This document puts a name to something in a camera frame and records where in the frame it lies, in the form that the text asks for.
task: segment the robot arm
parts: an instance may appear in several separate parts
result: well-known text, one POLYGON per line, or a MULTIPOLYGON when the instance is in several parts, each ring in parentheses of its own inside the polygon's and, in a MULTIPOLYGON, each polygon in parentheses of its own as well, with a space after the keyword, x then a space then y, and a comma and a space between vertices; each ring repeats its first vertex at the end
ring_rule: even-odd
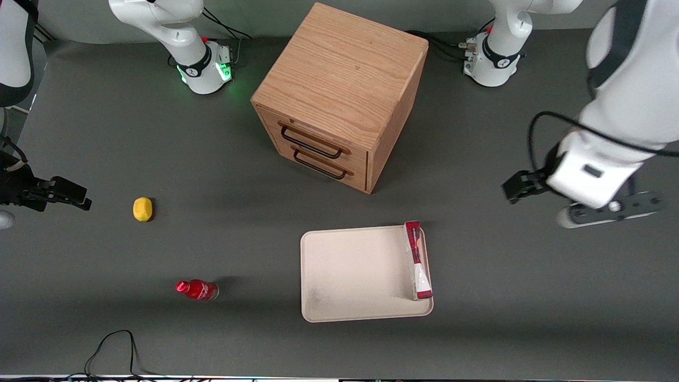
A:
POLYGON ((528 12, 540 14, 567 14, 573 12, 582 0, 490 0, 495 9, 495 23, 490 33, 480 32, 467 39, 473 47, 466 55, 470 63, 464 74, 483 86, 500 86, 516 72, 519 51, 533 30, 528 12))
POLYGON ((0 1, 0 107, 16 105, 31 92, 37 19, 37 7, 29 0, 0 1))
MULTIPOLYGON (((614 220, 633 217, 629 205, 623 211, 623 199, 636 196, 617 196, 618 191, 644 160, 657 153, 675 154, 658 150, 679 140, 679 3, 618 1, 589 39, 587 66, 593 100, 577 124, 599 134, 571 131, 552 150, 545 168, 517 173, 504 191, 513 203, 556 191, 576 202, 570 212, 587 219, 608 210, 615 213, 614 220)), ((660 200, 651 194, 647 199, 652 204, 660 200)), ((639 208, 637 215, 657 210, 643 210, 639 200, 631 204, 639 208)), ((574 226, 578 216, 565 218, 570 222, 565 226, 574 226)))
POLYGON ((154 36, 177 62, 182 80, 198 94, 210 94, 231 80, 231 54, 203 41, 195 28, 165 27, 200 17, 203 0, 109 0, 118 20, 154 36))
MULTIPOLYGON (((33 86, 33 30, 38 11, 29 0, 0 0, 0 107, 23 101, 33 86)), ((0 137, 0 205, 14 204, 44 211, 47 203, 65 203, 89 210, 87 190, 53 177, 46 181, 33 175, 24 153, 9 138, 0 137), (4 152, 10 146, 20 159, 4 152)), ((0 211, 0 229, 9 228, 14 217, 0 211)))

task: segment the red bottle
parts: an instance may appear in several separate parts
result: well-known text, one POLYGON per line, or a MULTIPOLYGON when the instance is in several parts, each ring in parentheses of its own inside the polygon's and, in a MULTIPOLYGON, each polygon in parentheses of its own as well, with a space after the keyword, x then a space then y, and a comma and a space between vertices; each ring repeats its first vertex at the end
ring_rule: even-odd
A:
POLYGON ((186 297, 194 300, 214 300, 219 295, 219 287, 215 283, 193 279, 191 281, 180 281, 175 285, 179 293, 184 293, 186 297))

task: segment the yellow lemon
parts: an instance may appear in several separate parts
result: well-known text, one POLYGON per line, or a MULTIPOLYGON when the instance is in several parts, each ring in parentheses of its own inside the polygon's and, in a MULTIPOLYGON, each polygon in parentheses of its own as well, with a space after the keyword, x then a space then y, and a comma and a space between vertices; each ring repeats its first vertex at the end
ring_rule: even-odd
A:
POLYGON ((151 199, 149 198, 139 198, 134 201, 134 207, 132 208, 132 214, 134 218, 140 222, 148 222, 153 215, 153 205, 151 204, 151 199))

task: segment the black metal handle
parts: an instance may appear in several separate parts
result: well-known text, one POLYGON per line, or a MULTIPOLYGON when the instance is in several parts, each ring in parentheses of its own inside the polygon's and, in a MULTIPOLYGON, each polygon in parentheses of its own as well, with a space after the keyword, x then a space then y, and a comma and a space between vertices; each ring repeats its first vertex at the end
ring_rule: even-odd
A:
POLYGON ((347 174, 347 170, 343 170, 341 175, 335 175, 335 174, 331 173, 330 171, 326 171, 326 170, 324 170, 324 169, 322 169, 322 168, 320 168, 320 167, 318 167, 318 166, 316 166, 316 165, 314 165, 314 164, 311 164, 311 163, 309 163, 309 162, 307 162, 307 161, 305 161, 305 160, 299 159, 299 158, 297 157, 297 154, 299 154, 299 150, 295 150, 295 153, 293 154, 293 158, 294 158, 298 163, 303 164, 303 165, 309 167, 309 168, 312 169, 312 170, 316 170, 316 171, 318 171, 319 173, 322 173, 322 174, 325 175, 325 176, 331 177, 331 178, 336 179, 336 180, 342 180, 342 179, 344 179, 344 177, 345 177, 346 174, 347 174))
POLYGON ((285 132, 288 130, 288 126, 285 126, 284 124, 281 124, 281 126, 282 126, 282 129, 280 130, 280 134, 281 134, 281 135, 283 136, 283 138, 285 138, 287 141, 290 141, 290 142, 292 142, 292 143, 296 143, 297 145, 300 145, 300 146, 304 147, 304 148, 307 149, 307 150, 313 151, 313 152, 315 152, 316 154, 323 155, 325 158, 337 159, 337 158, 340 157, 340 154, 342 153, 342 149, 338 148, 336 154, 330 154, 330 153, 328 153, 328 152, 325 152, 325 151, 323 151, 323 150, 320 150, 320 149, 317 149, 317 148, 315 148, 315 147, 313 147, 313 146, 310 146, 310 145, 308 145, 308 144, 306 144, 306 143, 304 143, 304 142, 302 142, 302 141, 300 141, 300 140, 297 140, 297 139, 295 139, 295 138, 289 137, 289 136, 285 135, 285 132))

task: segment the wooden drawer cabinet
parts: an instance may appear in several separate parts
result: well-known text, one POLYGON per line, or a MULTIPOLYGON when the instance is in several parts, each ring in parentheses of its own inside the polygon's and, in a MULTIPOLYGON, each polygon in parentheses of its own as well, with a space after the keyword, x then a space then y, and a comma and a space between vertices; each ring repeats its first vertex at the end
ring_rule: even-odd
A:
POLYGON ((369 194, 412 109, 427 47, 316 3, 251 102, 281 156, 369 194))

